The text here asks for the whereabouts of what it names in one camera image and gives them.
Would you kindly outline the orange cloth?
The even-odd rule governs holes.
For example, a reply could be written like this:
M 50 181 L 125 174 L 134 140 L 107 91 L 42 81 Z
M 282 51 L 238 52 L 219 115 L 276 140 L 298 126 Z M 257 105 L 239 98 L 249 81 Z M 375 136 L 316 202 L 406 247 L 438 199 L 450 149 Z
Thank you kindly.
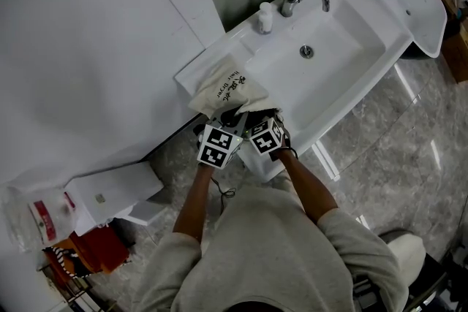
M 96 228 L 82 236 L 73 232 L 51 247 L 73 250 L 91 275 L 110 274 L 129 258 L 129 249 L 111 227 Z

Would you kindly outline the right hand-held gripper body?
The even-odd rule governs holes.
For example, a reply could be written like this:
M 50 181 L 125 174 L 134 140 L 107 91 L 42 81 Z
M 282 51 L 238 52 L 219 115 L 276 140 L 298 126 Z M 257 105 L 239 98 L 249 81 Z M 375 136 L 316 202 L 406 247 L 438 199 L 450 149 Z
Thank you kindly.
M 283 145 L 284 130 L 278 114 L 248 114 L 248 139 L 259 155 L 265 155 Z

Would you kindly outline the black white striped cloth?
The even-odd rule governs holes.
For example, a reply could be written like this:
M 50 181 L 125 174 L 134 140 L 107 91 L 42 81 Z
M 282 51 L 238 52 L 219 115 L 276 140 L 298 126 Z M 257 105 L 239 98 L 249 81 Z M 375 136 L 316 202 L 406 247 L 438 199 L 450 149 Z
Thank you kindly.
M 91 274 L 73 250 L 49 247 L 44 253 L 53 269 L 66 281 L 71 278 L 87 278 Z

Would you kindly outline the wooden rack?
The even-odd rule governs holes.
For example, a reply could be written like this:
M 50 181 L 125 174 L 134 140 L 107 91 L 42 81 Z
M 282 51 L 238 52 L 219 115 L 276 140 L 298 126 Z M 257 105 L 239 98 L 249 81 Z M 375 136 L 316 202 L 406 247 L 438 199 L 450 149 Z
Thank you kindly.
M 85 278 L 73 278 L 63 281 L 51 264 L 45 264 L 38 270 L 43 274 L 53 291 L 58 292 L 65 303 L 67 312 L 106 312 L 107 304 L 103 302 L 89 281 Z

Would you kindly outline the large brown cardboard box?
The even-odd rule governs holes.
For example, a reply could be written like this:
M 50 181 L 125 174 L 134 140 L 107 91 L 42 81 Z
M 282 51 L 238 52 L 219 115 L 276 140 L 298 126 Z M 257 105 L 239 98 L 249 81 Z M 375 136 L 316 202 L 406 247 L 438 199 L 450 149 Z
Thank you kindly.
M 448 23 L 441 51 L 455 81 L 468 81 L 468 18 Z

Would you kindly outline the black hair dryer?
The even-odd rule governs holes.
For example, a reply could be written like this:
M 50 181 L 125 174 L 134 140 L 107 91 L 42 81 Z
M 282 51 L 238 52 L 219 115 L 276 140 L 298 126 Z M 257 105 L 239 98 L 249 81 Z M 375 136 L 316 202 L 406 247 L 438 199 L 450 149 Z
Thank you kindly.
M 256 121 L 257 123 L 267 121 L 269 118 L 275 118 L 276 120 L 280 120 L 281 122 L 284 121 L 282 112 L 278 108 L 270 108 L 270 109 L 265 109 L 265 110 L 254 111 L 254 112 L 250 112 L 249 114 L 249 119 L 252 119 L 253 121 Z

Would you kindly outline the white water dispenser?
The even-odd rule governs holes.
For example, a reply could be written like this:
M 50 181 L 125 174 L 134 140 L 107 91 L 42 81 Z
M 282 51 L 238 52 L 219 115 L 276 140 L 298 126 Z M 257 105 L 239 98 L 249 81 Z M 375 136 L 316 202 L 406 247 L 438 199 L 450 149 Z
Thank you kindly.
M 75 233 L 81 236 L 114 218 L 126 218 L 163 187 L 147 161 L 74 178 L 65 192 L 76 206 Z

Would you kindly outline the black chair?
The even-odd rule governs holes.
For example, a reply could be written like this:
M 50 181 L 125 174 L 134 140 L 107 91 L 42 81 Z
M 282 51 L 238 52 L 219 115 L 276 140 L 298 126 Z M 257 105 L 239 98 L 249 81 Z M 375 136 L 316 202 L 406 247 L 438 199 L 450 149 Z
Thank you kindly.
M 402 312 L 421 312 L 447 281 L 443 266 L 426 254 L 418 277 L 409 285 L 409 297 Z M 368 278 L 355 280 L 352 295 L 355 312 L 387 312 L 378 288 Z

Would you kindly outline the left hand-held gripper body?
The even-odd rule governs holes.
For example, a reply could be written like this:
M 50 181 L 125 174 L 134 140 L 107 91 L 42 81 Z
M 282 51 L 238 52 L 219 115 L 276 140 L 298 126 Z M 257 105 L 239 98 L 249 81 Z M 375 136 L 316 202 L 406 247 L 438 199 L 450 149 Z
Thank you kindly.
M 223 126 L 219 119 L 197 125 L 197 160 L 224 169 L 239 151 L 243 137 L 233 134 L 234 126 Z

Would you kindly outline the person's right forearm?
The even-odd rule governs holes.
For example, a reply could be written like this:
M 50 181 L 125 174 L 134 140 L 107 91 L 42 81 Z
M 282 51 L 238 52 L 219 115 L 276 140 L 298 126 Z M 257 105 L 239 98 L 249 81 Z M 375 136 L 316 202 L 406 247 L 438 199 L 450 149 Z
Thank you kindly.
M 316 224 L 327 212 L 338 205 L 329 190 L 310 172 L 290 149 L 273 152 L 284 165 L 306 215 Z

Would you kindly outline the clear plastic bag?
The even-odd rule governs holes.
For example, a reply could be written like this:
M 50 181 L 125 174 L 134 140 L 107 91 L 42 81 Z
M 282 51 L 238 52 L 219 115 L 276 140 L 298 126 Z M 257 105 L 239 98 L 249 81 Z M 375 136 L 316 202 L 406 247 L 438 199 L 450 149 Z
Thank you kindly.
M 49 248 L 75 230 L 78 209 L 61 188 L 20 191 L 8 186 L 0 191 L 0 217 L 19 251 Z

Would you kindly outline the white vanity sink cabinet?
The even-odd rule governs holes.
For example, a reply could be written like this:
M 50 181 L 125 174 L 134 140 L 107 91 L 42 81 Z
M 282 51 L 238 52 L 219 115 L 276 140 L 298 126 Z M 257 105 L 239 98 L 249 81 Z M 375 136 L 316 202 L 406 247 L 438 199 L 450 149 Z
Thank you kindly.
M 273 29 L 258 31 L 256 15 L 218 39 L 176 76 L 194 95 L 226 55 L 270 94 L 282 111 L 298 154 L 306 152 L 376 85 L 411 43 L 383 0 L 303 0 L 290 18 L 273 3 Z M 299 50 L 308 45 L 310 59 Z

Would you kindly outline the white pump bottle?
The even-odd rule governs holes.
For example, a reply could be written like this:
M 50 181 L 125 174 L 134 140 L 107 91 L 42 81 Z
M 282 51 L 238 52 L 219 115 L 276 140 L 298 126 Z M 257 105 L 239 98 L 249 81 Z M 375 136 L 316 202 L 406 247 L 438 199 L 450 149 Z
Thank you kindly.
M 258 29 L 261 34 L 270 34 L 273 27 L 273 10 L 272 5 L 268 2 L 260 4 L 258 12 Z

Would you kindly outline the person's beige trousers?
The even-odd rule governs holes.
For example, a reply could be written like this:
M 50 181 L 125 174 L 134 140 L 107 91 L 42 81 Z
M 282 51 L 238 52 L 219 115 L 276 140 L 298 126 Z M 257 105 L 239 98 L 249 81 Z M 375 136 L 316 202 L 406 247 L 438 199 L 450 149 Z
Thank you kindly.
M 426 258 L 423 239 L 407 230 L 396 229 L 380 235 L 401 269 L 401 276 L 407 286 L 418 278 Z

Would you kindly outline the person's left forearm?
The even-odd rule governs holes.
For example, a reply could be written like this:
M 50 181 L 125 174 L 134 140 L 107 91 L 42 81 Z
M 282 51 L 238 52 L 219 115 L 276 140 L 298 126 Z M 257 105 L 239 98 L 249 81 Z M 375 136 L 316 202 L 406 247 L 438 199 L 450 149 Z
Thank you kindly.
M 203 238 L 208 190 L 213 173 L 213 167 L 198 165 L 195 179 L 173 227 L 173 232 L 188 235 L 198 243 Z

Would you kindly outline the beige cloth bag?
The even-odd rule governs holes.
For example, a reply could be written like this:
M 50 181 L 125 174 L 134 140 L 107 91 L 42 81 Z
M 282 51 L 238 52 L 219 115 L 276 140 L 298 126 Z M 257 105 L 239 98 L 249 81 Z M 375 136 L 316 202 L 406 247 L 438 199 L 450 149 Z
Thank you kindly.
M 223 57 L 199 86 L 189 108 L 213 118 L 218 110 L 237 114 L 276 109 L 268 91 L 242 69 L 230 54 Z

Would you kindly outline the white loose basin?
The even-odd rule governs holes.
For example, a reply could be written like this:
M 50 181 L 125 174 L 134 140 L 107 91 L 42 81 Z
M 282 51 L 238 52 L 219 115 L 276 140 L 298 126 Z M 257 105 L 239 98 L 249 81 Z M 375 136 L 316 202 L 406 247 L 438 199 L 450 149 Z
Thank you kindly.
M 404 58 L 439 56 L 447 24 L 442 0 L 383 0 L 408 30 L 412 42 Z

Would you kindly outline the person's beige shirt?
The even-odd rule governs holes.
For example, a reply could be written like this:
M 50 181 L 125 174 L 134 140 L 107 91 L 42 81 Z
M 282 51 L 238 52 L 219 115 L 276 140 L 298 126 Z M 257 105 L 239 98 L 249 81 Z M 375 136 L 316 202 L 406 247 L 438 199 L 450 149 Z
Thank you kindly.
M 288 191 L 246 187 L 203 248 L 172 232 L 159 242 L 134 312 L 225 312 L 259 302 L 282 312 L 354 312 L 353 285 L 371 281 L 383 309 L 402 312 L 408 288 L 389 247 L 344 211 L 311 221 Z

